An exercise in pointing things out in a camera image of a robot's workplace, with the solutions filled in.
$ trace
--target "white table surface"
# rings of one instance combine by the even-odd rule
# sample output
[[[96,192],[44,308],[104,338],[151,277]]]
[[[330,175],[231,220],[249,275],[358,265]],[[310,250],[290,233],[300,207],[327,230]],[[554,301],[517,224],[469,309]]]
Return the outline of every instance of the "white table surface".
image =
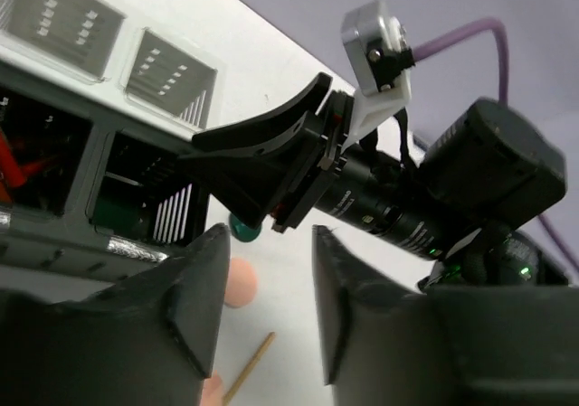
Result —
[[[333,73],[238,0],[125,0],[181,31],[228,66],[220,124],[250,118],[293,97],[319,72]],[[339,40],[339,31],[328,37]],[[353,89],[338,77],[334,87]],[[397,155],[398,129],[380,127],[380,147]],[[212,200],[207,225],[227,221],[228,212]],[[232,406],[332,404],[323,386],[314,288],[311,229],[325,224],[357,255],[407,287],[430,272],[431,264],[406,254],[324,213],[312,211],[297,230],[269,229],[252,243],[232,242],[232,255],[257,270],[259,293],[241,309],[223,311],[214,369],[229,386],[270,331],[278,337]],[[34,291],[51,300],[82,298],[105,284],[65,279],[18,269],[0,269],[0,287]]]

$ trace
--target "green ball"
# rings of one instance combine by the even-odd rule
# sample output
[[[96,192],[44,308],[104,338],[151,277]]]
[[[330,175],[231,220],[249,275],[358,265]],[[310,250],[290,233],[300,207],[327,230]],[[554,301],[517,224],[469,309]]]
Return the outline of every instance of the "green ball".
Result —
[[[238,241],[248,243],[258,238],[261,233],[261,225],[254,230],[241,222],[232,213],[229,213],[229,228],[232,230],[232,236]]]

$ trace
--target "gray panel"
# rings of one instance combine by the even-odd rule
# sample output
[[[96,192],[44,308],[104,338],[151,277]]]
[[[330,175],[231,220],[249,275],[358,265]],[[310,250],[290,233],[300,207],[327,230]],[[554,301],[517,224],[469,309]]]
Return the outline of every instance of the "gray panel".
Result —
[[[0,203],[0,266],[122,281],[156,266],[158,260],[143,258],[144,251],[171,255],[203,231],[208,193],[191,186],[192,180],[176,166],[176,158],[189,151],[189,142],[2,61],[0,90],[14,97],[10,99],[12,110],[22,109],[16,107],[24,102],[22,98],[29,100],[28,106],[35,106],[32,100],[49,107],[46,110],[35,106],[36,111],[30,117],[14,112],[16,117],[12,118],[11,126],[9,118],[5,118],[2,129],[9,141],[18,139],[22,130],[28,130],[37,134],[30,140],[34,147],[43,147],[46,128],[31,131],[31,126],[34,121],[44,122],[45,112],[61,112],[54,114],[51,123],[61,121],[59,127],[66,128],[67,121],[70,125],[75,119],[92,123],[88,140],[78,145],[79,152],[66,149],[80,157],[78,167],[73,167],[73,163],[65,166],[70,170],[71,184],[64,177],[66,174],[57,179],[70,187],[58,193],[66,198],[63,205],[54,211],[49,209],[49,195],[43,197],[47,199],[43,203],[31,203],[22,197]],[[53,141],[57,137],[53,131],[48,138]],[[117,182],[112,175],[124,178],[120,178],[119,184],[111,184]],[[186,196],[182,198],[183,188]],[[177,193],[180,207],[175,208]],[[164,217],[162,232],[156,232],[157,207],[165,200],[171,203],[171,199],[174,207]],[[119,242],[132,243],[135,250],[119,255]]]
[[[12,2],[3,7],[9,17],[5,26],[9,33],[89,74],[102,76],[122,14],[98,0],[6,1]]]
[[[202,126],[215,71],[173,44],[145,31],[128,79],[127,93],[183,121]]]
[[[81,300],[108,286],[106,282],[0,266],[0,288],[35,294],[49,302]]]

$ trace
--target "red object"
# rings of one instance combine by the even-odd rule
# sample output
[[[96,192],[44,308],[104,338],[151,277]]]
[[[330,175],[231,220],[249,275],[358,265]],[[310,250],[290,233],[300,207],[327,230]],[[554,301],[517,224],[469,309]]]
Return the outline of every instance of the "red object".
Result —
[[[12,156],[12,150],[6,142],[4,133],[0,133],[0,172],[4,175],[8,187],[20,187],[26,183],[27,178]]]
[[[60,159],[60,156],[52,156],[46,159],[37,160],[36,162],[31,162],[30,164],[20,166],[20,170],[24,174],[25,177],[34,177],[38,175],[50,165],[54,165],[55,162]]]

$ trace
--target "black plastic part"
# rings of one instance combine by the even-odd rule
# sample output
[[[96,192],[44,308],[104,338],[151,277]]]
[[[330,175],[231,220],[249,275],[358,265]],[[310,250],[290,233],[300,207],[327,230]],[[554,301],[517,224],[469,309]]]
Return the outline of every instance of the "black plastic part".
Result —
[[[326,382],[340,406],[452,405],[451,352],[432,304],[314,229],[314,281]]]
[[[395,161],[360,146],[345,153],[339,178],[316,208],[403,250],[433,260],[467,232],[469,223],[432,197]]]
[[[375,128],[365,137],[358,141],[358,144],[362,147],[364,151],[370,156],[375,156],[377,154],[378,147],[378,129]]]
[[[243,223],[258,228],[325,147],[316,116],[331,78],[320,73],[283,106],[241,123],[195,135],[181,169]]]
[[[478,99],[428,149],[420,175],[435,198],[512,229],[566,192],[563,154],[524,117],[491,99]]]
[[[402,108],[396,112],[394,118],[400,128],[400,162],[409,176],[414,179],[417,167],[408,150],[408,112],[406,108]]]
[[[340,406],[579,402],[579,290],[398,286],[314,230],[327,382]]]
[[[488,282],[485,255],[505,241],[511,229],[504,223],[488,221],[462,254],[462,277],[470,284]]]
[[[284,232],[297,228],[306,214],[315,206],[328,188],[338,179],[346,159],[342,146],[348,136],[354,100],[345,93],[332,92],[319,116],[324,120],[324,132],[320,141],[325,143],[320,157],[312,151],[311,166],[300,181],[289,188],[288,193],[273,213],[274,229]]]
[[[569,285],[569,278],[556,260],[525,233],[513,231],[504,237],[505,231],[495,229],[483,241],[474,239],[449,258],[436,262],[430,276],[418,282],[418,289],[468,283],[501,287]]]
[[[67,168],[70,172],[64,174],[71,178],[70,184],[54,186],[53,192],[65,197],[61,201],[54,198],[55,208],[46,209],[30,203],[19,203],[18,198],[15,203],[0,204],[0,215],[3,218],[0,248],[4,248],[0,253],[0,264],[116,282],[155,266],[150,260],[111,252],[108,247],[111,238],[117,235],[116,231],[131,241],[135,238],[134,242],[144,250],[161,251],[167,255],[186,246],[203,233],[209,193],[195,184],[192,178],[176,169],[177,157],[190,151],[187,140],[140,123],[134,118],[1,61],[0,89],[4,94],[14,94],[14,97],[24,99],[23,106],[14,110],[30,111],[23,115],[23,119],[30,122],[29,127],[33,133],[26,134],[20,130],[17,121],[9,121],[12,110],[4,109],[6,131],[10,134],[11,142],[16,143],[20,135],[27,135],[28,140],[33,141],[33,147],[53,151],[54,148],[61,148],[62,140],[57,135],[68,135],[67,121],[72,121],[70,128],[90,129],[87,138],[83,137],[81,132],[76,133],[80,135],[82,145],[75,146],[74,154],[71,155],[74,160],[71,160],[70,167]],[[44,125],[49,124],[45,120],[49,119],[50,115],[53,116],[50,125],[55,125],[54,137],[49,137],[50,142],[37,142],[36,135],[44,134]],[[75,119],[81,122],[80,126],[74,124]],[[125,154],[130,160],[123,162],[118,157],[116,143],[120,149],[128,148]],[[105,186],[108,183],[104,183],[110,179],[106,176],[107,173],[114,171],[113,174],[140,179],[143,177],[140,173],[146,172],[152,161],[157,161],[161,156],[164,162],[163,170],[157,176],[144,175],[147,180],[137,188],[138,196],[124,195],[131,189],[130,184],[124,184],[126,187],[122,192],[117,186],[115,191],[107,191]],[[170,242],[156,239],[154,227],[158,205],[164,200],[170,201],[177,190],[186,191],[189,185],[192,190],[183,238]],[[62,187],[62,191],[57,191],[57,187]],[[121,207],[125,212],[136,213],[134,226],[127,226],[127,217],[121,218],[124,221],[122,224],[106,224],[95,218],[96,210],[101,220],[103,217],[110,219],[106,211],[99,211],[97,207],[99,198],[104,194],[103,189],[109,192],[109,195],[117,196],[116,201],[122,201]],[[142,207],[143,201],[146,201],[146,208]],[[97,219],[96,223],[90,223],[93,219]]]
[[[379,52],[380,57],[370,57],[371,52]],[[391,51],[384,48],[381,39],[374,40],[366,46],[366,55],[368,55],[370,71],[379,91],[383,90],[384,87],[393,86],[394,80],[404,70],[415,65],[412,49],[404,49],[401,52]]]
[[[198,404],[229,268],[216,225],[156,268],[81,302],[0,290],[5,406]]]

